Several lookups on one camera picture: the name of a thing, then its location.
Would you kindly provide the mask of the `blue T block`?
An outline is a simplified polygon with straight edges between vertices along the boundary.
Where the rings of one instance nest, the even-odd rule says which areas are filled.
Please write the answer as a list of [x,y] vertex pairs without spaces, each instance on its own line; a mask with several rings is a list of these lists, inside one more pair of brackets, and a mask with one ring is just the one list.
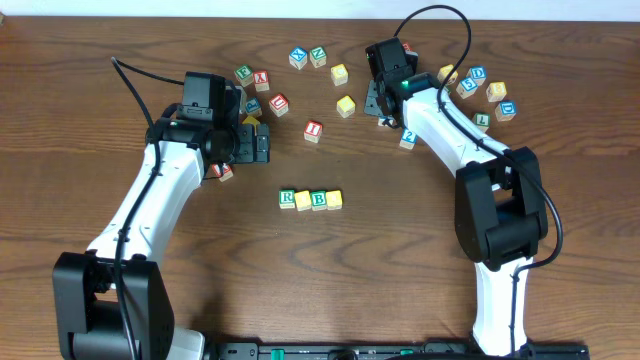
[[393,126],[394,125],[394,119],[389,116],[389,117],[380,117],[378,119],[378,125],[379,126]]

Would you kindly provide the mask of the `green R block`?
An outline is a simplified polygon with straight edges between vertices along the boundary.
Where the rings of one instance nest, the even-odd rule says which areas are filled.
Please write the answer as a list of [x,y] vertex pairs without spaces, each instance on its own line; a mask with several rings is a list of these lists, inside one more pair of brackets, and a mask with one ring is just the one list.
[[295,208],[295,191],[290,189],[280,190],[278,203],[281,209]]

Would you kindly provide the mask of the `yellow O block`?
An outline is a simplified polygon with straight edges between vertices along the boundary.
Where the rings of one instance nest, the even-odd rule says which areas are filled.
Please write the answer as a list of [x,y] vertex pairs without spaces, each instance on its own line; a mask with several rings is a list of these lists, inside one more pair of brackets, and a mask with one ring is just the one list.
[[325,195],[328,210],[339,210],[342,208],[343,198],[340,190],[327,191]]
[[295,192],[294,201],[298,211],[309,210],[312,207],[311,194],[308,190]]

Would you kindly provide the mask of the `green B block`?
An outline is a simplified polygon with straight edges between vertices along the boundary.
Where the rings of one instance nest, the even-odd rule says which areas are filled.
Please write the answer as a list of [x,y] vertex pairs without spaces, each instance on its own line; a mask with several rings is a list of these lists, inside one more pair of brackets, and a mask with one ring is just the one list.
[[325,191],[314,191],[310,193],[313,211],[326,210],[328,208]]

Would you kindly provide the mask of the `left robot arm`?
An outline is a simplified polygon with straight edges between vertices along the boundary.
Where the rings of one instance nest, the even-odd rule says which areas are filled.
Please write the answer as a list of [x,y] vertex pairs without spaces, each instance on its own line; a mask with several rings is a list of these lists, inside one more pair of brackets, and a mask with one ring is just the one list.
[[265,124],[216,129],[211,122],[160,118],[120,208],[83,253],[56,261],[53,290],[66,359],[201,359],[205,337],[175,324],[160,265],[182,209],[215,150],[238,163],[266,163]]

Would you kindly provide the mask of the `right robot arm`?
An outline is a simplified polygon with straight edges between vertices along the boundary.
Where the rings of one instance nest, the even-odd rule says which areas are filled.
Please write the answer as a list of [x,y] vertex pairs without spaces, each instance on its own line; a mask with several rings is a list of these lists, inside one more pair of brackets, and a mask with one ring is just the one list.
[[367,104],[423,140],[454,176],[455,233],[476,271],[472,336],[486,355],[515,354],[527,342],[526,277],[548,233],[537,157],[482,132],[428,73],[374,76]]

